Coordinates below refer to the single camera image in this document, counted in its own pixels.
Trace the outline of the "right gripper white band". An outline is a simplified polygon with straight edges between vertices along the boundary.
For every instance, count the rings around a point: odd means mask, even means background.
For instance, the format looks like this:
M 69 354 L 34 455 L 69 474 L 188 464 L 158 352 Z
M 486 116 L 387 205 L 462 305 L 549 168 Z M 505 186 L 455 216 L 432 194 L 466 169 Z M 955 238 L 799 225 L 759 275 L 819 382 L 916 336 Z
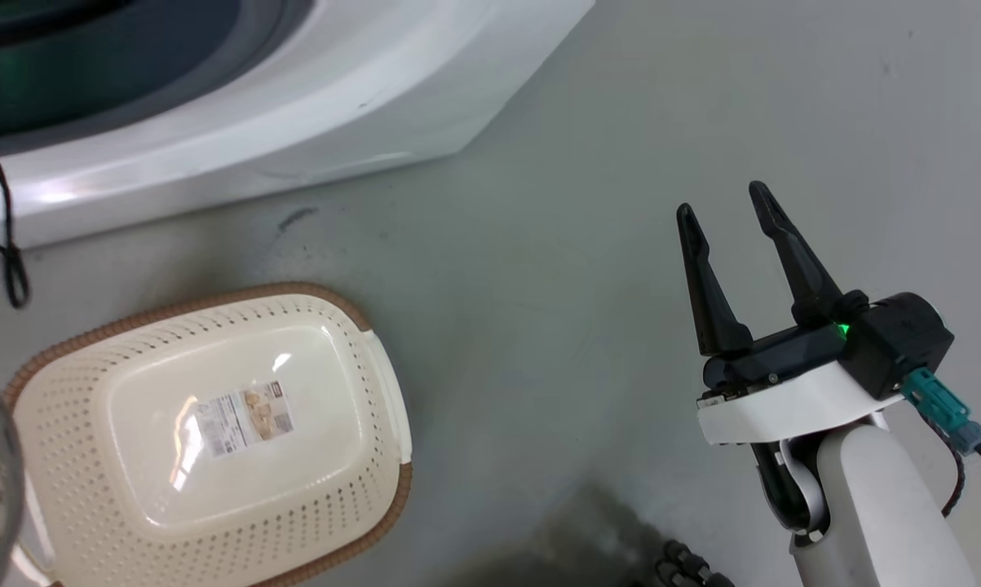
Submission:
M 833 323 L 843 296 L 766 183 L 752 181 L 749 197 L 762 233 L 773 242 L 792 294 L 799 326 Z M 871 396 L 839 363 L 846 345 L 839 324 L 792 327 L 753 341 L 733 313 L 711 267 L 710 246 L 692 206 L 676 210 L 678 237 L 706 392 L 696 401 L 701 431 L 711 445 L 766 444 L 833 430 L 903 400 Z

